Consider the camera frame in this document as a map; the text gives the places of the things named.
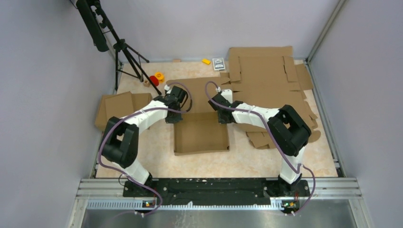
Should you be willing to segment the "large cardboard box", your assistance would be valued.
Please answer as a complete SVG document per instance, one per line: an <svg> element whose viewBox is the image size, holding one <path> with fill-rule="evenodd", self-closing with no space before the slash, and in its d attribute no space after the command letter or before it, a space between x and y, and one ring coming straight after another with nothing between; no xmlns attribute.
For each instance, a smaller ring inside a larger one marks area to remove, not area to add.
<svg viewBox="0 0 403 228"><path fill-rule="evenodd" d="M199 77L169 80L167 84L182 83L192 95L192 108L182 114L182 120L174 127L174 155L190 155L209 152L226 152L230 149L228 128L220 124L218 114L208 104L205 93L207 82L213 81L222 89L230 89L228 77Z"/></svg>

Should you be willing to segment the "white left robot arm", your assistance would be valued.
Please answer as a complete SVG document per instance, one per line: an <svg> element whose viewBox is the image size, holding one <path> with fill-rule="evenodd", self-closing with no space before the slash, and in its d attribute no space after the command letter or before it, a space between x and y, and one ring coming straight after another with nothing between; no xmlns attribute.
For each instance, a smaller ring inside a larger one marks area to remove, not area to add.
<svg viewBox="0 0 403 228"><path fill-rule="evenodd" d="M178 123L192 106L192 95L185 85L172 83L164 89L165 95L157 96L140 110L124 117L111 117L99 147L98 157L112 163L107 168L135 182L134 190L140 196L149 195L153 188L150 172L137 159L140 134L160 120L167 124ZM190 102L190 107L183 110L186 102Z"/></svg>

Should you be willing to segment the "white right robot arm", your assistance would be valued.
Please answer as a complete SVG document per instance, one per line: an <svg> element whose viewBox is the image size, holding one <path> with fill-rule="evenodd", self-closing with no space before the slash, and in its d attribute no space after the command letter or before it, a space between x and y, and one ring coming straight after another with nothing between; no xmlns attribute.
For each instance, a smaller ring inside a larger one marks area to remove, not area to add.
<svg viewBox="0 0 403 228"><path fill-rule="evenodd" d="M282 108L263 108L241 101L230 102L217 93L209 98L221 124L248 124L264 128L282 157L278 183L279 191L291 196L298 189L302 157L312 134L310 128L290 105Z"/></svg>

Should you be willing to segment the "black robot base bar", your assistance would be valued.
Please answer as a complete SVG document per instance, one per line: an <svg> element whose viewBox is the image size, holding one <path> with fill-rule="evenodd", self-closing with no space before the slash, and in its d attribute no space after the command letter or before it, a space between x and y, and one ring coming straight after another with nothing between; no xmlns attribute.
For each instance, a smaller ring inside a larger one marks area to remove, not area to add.
<svg viewBox="0 0 403 228"><path fill-rule="evenodd" d="M274 197L290 197L293 200L308 197L310 189L306 180L298 179L287 184L278 178L160 178L145 183L145 188L126 181L124 197L150 197L160 200L164 206L247 206L268 205Z"/></svg>

